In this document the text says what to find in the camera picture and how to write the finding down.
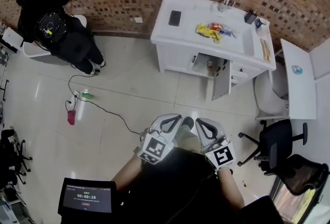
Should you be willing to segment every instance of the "timer text 00:00:10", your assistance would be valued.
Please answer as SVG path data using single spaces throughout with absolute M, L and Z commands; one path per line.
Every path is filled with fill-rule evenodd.
M 89 198 L 89 199 L 96 199 L 96 196 L 88 196 L 88 195 L 80 195 L 80 194 L 78 194 L 77 197 L 80 197 L 80 198 Z

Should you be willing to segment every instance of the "white tile floor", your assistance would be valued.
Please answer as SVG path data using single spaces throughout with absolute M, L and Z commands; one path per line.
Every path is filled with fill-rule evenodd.
M 255 120 L 258 108 L 252 82 L 212 102 L 210 80 L 170 71 L 159 73 L 150 41 L 96 37 L 96 42 L 108 67 L 99 76 L 74 77 L 71 87 L 90 89 L 96 96 L 93 101 L 122 115 L 131 130 L 140 132 L 159 115 L 179 113 L 221 122 L 238 159 L 255 149 L 237 136 L 243 131 L 257 139 L 261 129 Z M 64 177 L 111 180 L 139 144 L 137 135 L 129 132 L 119 117 L 90 103 L 79 102 L 75 125 L 68 124 L 64 106 L 71 99 L 68 80 L 79 73 L 70 66 L 36 62 L 22 53 L 10 58 L 5 71 L 4 79 L 10 81 L 5 125 L 14 126 L 34 158 L 27 184 L 20 189 L 36 223 L 60 222 L 57 206 Z M 263 176 L 255 161 L 232 168 L 246 204 L 269 194 L 274 178 Z

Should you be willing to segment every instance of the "black tablet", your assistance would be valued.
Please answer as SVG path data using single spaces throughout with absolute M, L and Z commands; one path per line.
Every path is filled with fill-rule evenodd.
M 63 218 L 107 217 L 116 211 L 116 184 L 65 178 L 58 205 Z

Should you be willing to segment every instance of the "toilet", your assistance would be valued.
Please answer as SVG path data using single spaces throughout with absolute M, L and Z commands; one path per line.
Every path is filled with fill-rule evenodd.
M 256 77 L 254 93 L 258 108 L 269 115 L 289 114 L 286 69 L 276 62 L 275 71 L 265 71 Z

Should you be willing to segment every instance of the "open cabinet door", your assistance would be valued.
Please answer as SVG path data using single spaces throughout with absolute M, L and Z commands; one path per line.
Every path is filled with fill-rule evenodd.
M 232 88 L 232 62 L 218 59 L 217 69 L 213 79 L 212 101 L 230 94 Z

